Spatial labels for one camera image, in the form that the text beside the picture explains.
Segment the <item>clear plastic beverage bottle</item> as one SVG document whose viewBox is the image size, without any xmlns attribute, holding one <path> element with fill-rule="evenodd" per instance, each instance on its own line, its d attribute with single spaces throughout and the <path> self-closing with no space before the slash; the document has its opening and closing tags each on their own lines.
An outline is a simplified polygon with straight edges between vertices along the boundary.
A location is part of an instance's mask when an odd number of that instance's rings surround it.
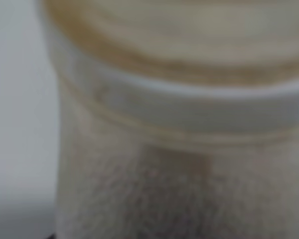
<svg viewBox="0 0 299 239">
<path fill-rule="evenodd" d="M 38 0 L 58 239 L 299 239 L 299 0 Z"/>
</svg>

